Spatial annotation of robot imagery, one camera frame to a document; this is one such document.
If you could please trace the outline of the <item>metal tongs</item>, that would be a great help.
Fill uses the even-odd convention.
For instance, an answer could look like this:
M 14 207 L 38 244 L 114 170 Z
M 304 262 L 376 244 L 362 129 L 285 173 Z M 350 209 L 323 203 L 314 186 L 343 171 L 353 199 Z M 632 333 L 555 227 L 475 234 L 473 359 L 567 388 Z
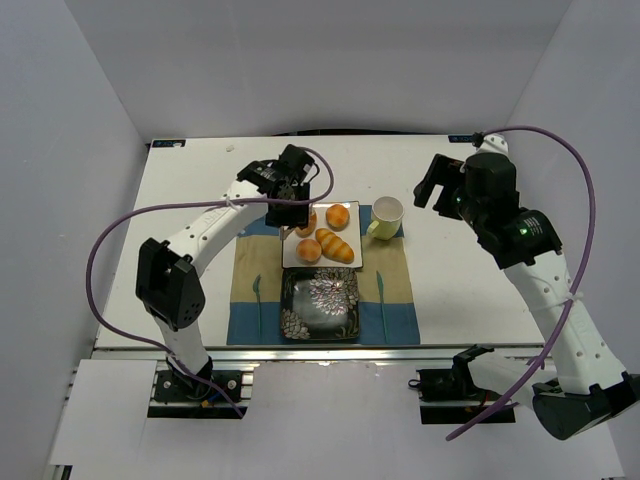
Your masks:
M 308 220 L 309 220 L 309 215 L 311 214 L 311 212 L 312 212 L 312 211 L 314 211 L 314 212 L 316 213 L 314 206 L 313 206 L 313 205 L 310 205 L 310 206 L 308 207 Z M 295 234 L 298 238 L 300 238 L 300 237 L 295 233 L 295 229 L 296 229 L 297 227 L 282 227 L 282 228 L 279 230 L 280 239 L 281 239 L 282 241 L 285 241 L 287 238 L 289 238 L 289 237 L 290 237 L 291 235 L 293 235 L 293 234 Z

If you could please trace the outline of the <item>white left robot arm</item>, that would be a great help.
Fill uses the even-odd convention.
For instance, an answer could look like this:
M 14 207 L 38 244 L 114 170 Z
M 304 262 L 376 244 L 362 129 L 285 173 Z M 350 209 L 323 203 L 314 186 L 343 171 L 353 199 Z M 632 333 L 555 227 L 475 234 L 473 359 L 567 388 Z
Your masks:
M 169 361 L 182 374 L 208 379 L 211 360 L 202 342 L 198 317 L 205 294 L 200 277 L 226 245 L 253 221 L 265 217 L 274 227 L 294 227 L 308 220 L 313 158 L 288 145 L 274 161 L 253 161 L 221 197 L 183 230 L 139 250 L 135 294 L 158 324 Z

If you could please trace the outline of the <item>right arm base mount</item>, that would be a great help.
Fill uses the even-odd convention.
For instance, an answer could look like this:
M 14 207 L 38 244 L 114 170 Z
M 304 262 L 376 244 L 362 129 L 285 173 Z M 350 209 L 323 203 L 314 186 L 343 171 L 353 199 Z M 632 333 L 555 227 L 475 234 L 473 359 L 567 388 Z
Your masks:
M 457 354 L 448 369 L 421 369 L 407 382 L 420 400 L 422 425 L 463 425 L 487 410 L 500 394 L 477 387 L 468 365 L 493 348 L 472 346 Z

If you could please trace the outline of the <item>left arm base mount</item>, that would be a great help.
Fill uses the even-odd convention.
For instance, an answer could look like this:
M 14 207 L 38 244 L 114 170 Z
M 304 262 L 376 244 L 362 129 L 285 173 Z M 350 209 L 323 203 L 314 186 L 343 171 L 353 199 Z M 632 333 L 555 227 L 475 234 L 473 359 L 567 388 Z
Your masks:
M 166 361 L 158 361 L 147 408 L 150 419 L 240 420 L 252 396 L 256 363 L 213 362 L 210 382 L 198 383 L 178 374 Z

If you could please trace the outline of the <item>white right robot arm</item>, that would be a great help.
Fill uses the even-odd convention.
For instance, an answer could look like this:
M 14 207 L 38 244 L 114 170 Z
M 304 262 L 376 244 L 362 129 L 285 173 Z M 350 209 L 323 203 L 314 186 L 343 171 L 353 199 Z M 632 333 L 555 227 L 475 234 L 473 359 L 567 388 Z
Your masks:
M 609 350 L 573 281 L 550 220 L 520 204 L 516 167 L 499 153 L 466 161 L 436 155 L 414 189 L 425 207 L 442 189 L 435 211 L 466 222 L 531 313 L 554 366 L 537 369 L 509 399 L 533 410 L 544 429 L 567 440 L 639 402 L 639 377 Z

